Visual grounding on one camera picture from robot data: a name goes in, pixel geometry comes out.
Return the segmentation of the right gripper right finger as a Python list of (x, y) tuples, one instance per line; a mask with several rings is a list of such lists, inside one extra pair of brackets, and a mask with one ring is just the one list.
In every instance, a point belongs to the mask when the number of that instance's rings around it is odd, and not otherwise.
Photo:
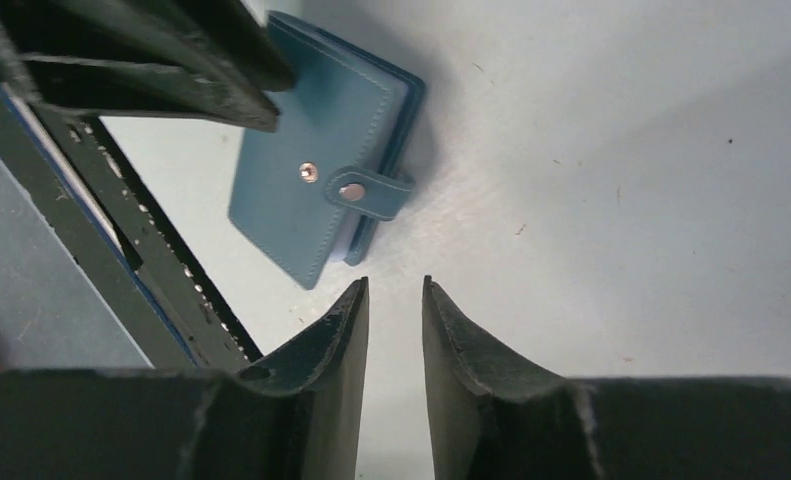
[(439, 479), (791, 479), (791, 379), (566, 378), (431, 277), (422, 330)]

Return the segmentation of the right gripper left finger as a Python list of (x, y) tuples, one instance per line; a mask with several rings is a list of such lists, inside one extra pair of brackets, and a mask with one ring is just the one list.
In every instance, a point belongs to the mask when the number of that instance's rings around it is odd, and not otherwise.
[(369, 283), (238, 373), (0, 371), (0, 479), (351, 479)]

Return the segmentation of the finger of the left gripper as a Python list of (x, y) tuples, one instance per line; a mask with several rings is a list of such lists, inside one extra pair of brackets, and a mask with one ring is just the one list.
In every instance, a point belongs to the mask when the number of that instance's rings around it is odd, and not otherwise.
[(257, 89), (184, 67), (29, 53), (35, 102), (74, 115), (194, 118), (274, 132), (279, 109)]
[(134, 46), (228, 84), (285, 91), (296, 74), (241, 1), (54, 1)]

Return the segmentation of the blue card holder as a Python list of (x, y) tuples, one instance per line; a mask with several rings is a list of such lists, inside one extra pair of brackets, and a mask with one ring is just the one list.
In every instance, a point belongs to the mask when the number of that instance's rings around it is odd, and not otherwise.
[(229, 200), (233, 225), (299, 286), (329, 261), (359, 264), (414, 183), (400, 169), (425, 94), (414, 74), (290, 14), (267, 31), (297, 73), (273, 95), (273, 133), (247, 130)]

